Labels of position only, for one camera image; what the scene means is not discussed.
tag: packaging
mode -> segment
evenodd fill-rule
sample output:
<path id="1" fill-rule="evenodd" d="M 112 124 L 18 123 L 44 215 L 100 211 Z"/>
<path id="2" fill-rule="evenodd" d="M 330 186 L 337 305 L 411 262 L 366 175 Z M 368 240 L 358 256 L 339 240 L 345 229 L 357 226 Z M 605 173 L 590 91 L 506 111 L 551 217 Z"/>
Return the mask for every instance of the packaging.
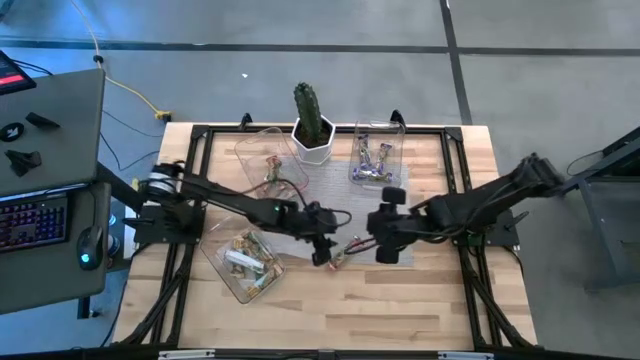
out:
<path id="1" fill-rule="evenodd" d="M 399 187 L 405 128 L 389 121 L 356 123 L 349 180 L 365 188 Z"/>
<path id="2" fill-rule="evenodd" d="M 296 194 L 289 184 L 276 179 L 289 180 L 299 190 L 309 184 L 309 177 L 300 167 L 279 128 L 265 129 L 238 142 L 235 153 L 253 187 L 271 181 L 256 189 L 258 198 L 289 199 Z"/>
<path id="3" fill-rule="evenodd" d="M 200 249 L 242 304 L 261 296 L 285 274 L 284 262 L 262 232 L 240 217 L 228 217 L 216 225 Z"/>

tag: wooden tabletop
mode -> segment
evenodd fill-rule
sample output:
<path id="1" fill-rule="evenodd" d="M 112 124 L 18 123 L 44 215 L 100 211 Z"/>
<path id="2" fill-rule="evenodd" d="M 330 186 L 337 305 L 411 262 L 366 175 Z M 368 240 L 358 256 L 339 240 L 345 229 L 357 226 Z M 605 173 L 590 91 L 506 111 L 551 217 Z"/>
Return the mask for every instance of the wooden tabletop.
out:
<path id="1" fill-rule="evenodd" d="M 170 123 L 159 162 L 184 160 L 191 123 Z M 498 176 L 485 126 L 463 126 L 464 144 L 474 187 Z M 235 190 L 250 187 L 234 153 L 243 134 L 218 134 L 213 142 L 209 180 Z M 352 135 L 336 135 L 332 159 L 349 161 Z M 456 174 L 458 162 L 452 151 Z M 409 168 L 411 204 L 447 192 L 440 142 L 432 135 L 407 135 L 403 162 Z M 458 176 L 458 188 L 462 189 Z M 207 229 L 229 216 L 209 207 Z M 152 245 L 133 259 L 114 341 L 129 335 L 155 302 L 167 245 Z M 196 251 L 184 311 L 180 347 L 271 349 L 468 350 L 472 348 L 460 262 L 447 242 L 416 243 L 411 267 L 349 265 L 338 272 L 314 267 L 309 258 L 283 256 L 287 273 L 247 305 L 241 305 Z M 496 302 L 530 342 L 536 343 L 525 287 L 517 262 L 501 248 L 487 249 Z M 171 327 L 173 300 L 165 318 Z M 489 341 L 484 306 L 478 306 Z"/>

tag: white pot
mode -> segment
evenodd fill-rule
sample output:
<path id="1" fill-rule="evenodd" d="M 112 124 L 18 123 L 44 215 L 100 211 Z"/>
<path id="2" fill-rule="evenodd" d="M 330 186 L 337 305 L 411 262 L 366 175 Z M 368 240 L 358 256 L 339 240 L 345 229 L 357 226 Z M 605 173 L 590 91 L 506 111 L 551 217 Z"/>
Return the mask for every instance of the white pot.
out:
<path id="1" fill-rule="evenodd" d="M 336 134 L 336 126 L 333 125 L 333 123 L 324 116 L 322 116 L 322 120 L 324 120 L 331 127 L 329 142 L 326 145 L 318 146 L 312 149 L 308 149 L 306 146 L 302 145 L 294 136 L 296 130 L 298 129 L 300 118 L 296 120 L 296 124 L 293 126 L 291 139 L 293 139 L 293 142 L 296 144 L 296 148 L 298 148 L 298 156 L 300 157 L 300 161 L 305 164 L 321 165 L 323 162 L 327 161 L 329 157 L 331 157 L 331 147 L 333 146 L 333 137 Z"/>

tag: concrete floor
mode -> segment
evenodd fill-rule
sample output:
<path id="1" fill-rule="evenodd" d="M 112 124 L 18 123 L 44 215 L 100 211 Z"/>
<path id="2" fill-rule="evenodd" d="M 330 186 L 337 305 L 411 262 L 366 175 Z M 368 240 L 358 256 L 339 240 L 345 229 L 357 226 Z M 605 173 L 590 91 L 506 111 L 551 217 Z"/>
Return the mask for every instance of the concrete floor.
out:
<path id="1" fill-rule="evenodd" d="M 438 0 L 84 0 L 102 40 L 207 44 L 447 46 Z M 639 48 L 633 0 L 450 0 L 459 46 Z M 0 41 L 86 41 L 66 0 L 21 0 L 0 23 Z M 90 50 L 3 48 L 54 73 L 93 67 Z M 460 124 L 448 54 L 241 51 L 104 51 L 112 77 L 142 91 L 176 121 L 290 122 L 291 91 L 304 80 L 336 122 L 386 118 Z M 640 57 L 461 56 L 474 124 L 488 125 L 501 173 L 533 151 L 563 171 L 638 126 Z M 121 89 L 108 86 L 105 109 L 148 133 L 162 124 Z M 103 119 L 123 164 L 159 139 L 126 133 Z M 105 148 L 100 161 L 114 169 Z M 149 158 L 121 173 L 145 176 Z M 525 282 L 541 345 L 554 350 L 640 357 L 640 287 L 586 293 L 608 271 L 577 194 L 525 201 L 518 225 Z M 109 275 L 96 303 L 105 317 L 78 321 L 67 302 L 0 317 L 0 353 L 97 346 L 106 335 L 126 274 Z"/>

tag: keyboard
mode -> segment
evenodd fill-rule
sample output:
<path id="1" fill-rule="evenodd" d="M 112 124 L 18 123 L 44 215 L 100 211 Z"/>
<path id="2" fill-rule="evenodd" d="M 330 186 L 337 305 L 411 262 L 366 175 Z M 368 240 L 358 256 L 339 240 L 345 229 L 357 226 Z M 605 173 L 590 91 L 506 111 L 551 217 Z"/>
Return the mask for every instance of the keyboard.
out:
<path id="1" fill-rule="evenodd" d="M 0 253 L 66 241 L 67 197 L 0 203 Z"/>

